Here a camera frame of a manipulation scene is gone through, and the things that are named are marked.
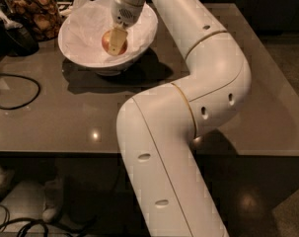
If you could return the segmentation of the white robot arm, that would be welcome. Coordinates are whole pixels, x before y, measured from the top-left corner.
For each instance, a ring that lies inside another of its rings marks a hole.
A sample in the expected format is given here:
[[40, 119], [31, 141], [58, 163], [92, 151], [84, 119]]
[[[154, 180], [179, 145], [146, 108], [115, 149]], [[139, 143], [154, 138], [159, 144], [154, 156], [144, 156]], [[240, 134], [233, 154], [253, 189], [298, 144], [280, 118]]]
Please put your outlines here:
[[[130, 23], [145, 0], [113, 0]], [[131, 97], [116, 132], [151, 237], [229, 237], [190, 144], [232, 118], [251, 88], [247, 58], [198, 0], [152, 0], [186, 62], [188, 76]]]

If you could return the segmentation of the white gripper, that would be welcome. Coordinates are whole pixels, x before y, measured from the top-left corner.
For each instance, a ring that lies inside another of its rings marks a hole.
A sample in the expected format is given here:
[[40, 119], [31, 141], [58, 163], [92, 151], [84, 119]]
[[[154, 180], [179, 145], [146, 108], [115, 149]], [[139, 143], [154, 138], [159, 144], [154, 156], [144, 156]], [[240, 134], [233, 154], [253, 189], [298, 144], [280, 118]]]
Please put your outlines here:
[[[115, 26], [130, 28], [135, 25], [142, 13], [143, 5], [133, 5], [124, 0], [112, 0], [111, 13]], [[110, 30], [109, 54], [121, 55], [126, 51], [128, 32], [125, 29], [113, 28]]]

